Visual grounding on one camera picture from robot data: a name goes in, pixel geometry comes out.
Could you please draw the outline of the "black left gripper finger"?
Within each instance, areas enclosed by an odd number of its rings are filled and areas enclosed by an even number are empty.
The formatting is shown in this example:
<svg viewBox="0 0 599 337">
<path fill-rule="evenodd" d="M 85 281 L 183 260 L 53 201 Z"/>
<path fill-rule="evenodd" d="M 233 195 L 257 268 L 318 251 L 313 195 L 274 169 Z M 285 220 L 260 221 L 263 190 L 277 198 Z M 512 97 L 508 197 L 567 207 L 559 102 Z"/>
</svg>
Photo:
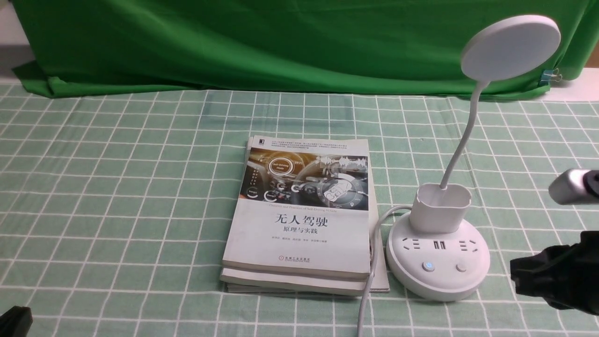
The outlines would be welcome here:
<svg viewBox="0 0 599 337">
<path fill-rule="evenodd" d="M 27 337 L 32 323 L 30 307 L 13 306 L 0 317 L 0 336 Z"/>
</svg>

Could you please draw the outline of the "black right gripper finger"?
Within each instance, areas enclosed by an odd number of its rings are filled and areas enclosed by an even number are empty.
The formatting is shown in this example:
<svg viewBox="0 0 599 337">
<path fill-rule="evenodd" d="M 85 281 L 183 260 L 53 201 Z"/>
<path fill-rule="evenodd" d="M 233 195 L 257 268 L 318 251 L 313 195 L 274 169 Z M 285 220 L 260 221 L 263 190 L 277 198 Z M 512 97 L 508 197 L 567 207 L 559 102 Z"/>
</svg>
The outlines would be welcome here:
<svg viewBox="0 0 599 337">
<path fill-rule="evenodd" d="M 541 297 L 558 310 L 599 315 L 599 233 L 584 231 L 580 242 L 547 247 L 510 262 L 515 292 Z"/>
</svg>

